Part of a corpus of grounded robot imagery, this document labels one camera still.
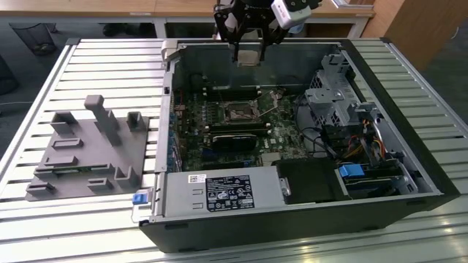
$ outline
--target motherboard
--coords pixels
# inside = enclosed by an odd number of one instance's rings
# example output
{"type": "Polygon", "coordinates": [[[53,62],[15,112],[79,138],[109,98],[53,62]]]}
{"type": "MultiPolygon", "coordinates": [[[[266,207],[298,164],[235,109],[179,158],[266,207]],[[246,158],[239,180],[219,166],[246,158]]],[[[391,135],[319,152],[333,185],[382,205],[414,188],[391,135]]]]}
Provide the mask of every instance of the motherboard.
{"type": "Polygon", "coordinates": [[[223,87],[173,99],[181,171],[269,166],[307,152],[293,120],[293,100],[275,88],[223,87]]]}

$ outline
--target warning label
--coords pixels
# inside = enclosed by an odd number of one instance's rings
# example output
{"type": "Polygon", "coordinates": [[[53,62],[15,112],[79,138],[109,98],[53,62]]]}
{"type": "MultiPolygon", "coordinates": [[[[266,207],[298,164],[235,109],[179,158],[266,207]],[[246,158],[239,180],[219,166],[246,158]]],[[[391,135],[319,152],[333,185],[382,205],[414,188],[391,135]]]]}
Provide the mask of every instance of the warning label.
{"type": "Polygon", "coordinates": [[[254,208],[247,175],[206,178],[206,209],[209,212],[254,208]]]}

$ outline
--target gray fixture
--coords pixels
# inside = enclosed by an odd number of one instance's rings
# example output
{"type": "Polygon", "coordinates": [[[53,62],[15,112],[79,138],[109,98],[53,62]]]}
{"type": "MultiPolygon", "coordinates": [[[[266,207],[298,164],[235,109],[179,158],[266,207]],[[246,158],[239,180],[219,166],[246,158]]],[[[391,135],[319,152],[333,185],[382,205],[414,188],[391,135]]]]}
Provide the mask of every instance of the gray fixture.
{"type": "Polygon", "coordinates": [[[130,193],[139,188],[147,117],[129,112],[126,118],[115,118],[102,104],[102,96],[86,96],[85,109],[95,120],[54,113],[54,133],[27,185],[27,201],[130,193]]]}

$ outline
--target blue tab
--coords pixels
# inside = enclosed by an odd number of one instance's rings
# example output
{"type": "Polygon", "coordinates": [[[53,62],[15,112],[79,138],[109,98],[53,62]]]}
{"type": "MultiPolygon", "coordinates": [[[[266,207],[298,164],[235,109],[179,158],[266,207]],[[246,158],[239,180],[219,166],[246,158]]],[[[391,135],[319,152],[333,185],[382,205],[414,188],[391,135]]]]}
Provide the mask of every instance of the blue tab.
{"type": "Polygon", "coordinates": [[[135,193],[133,194],[131,203],[137,204],[146,204],[147,203],[147,194],[146,193],[135,193]]]}
{"type": "Polygon", "coordinates": [[[359,164],[345,164],[338,168],[338,174],[341,177],[363,176],[362,167],[359,164]]]}

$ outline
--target slotted metal surface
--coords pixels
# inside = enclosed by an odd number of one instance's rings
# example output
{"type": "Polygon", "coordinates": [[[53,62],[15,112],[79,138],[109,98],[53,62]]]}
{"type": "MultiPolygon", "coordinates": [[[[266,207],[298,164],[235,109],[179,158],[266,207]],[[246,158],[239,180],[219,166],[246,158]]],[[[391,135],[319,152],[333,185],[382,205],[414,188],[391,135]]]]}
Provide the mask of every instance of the slotted metal surface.
{"type": "MultiPolygon", "coordinates": [[[[161,41],[83,39],[65,47],[34,103],[38,108],[27,114],[26,130],[18,132],[15,151],[11,148],[10,158],[1,161],[0,262],[457,261],[468,254],[465,126],[387,45],[377,40],[354,41],[354,45],[461,191],[458,199],[383,230],[182,254],[159,252],[138,231],[130,219],[131,195],[26,202],[25,187],[51,133],[53,111],[70,110],[77,119],[90,118],[82,107],[86,94],[103,95],[115,117],[141,111],[150,118],[142,186],[154,181],[161,41]]],[[[357,84],[371,100],[365,84],[357,84]]],[[[319,226],[310,221],[310,227],[319,226]]]]}

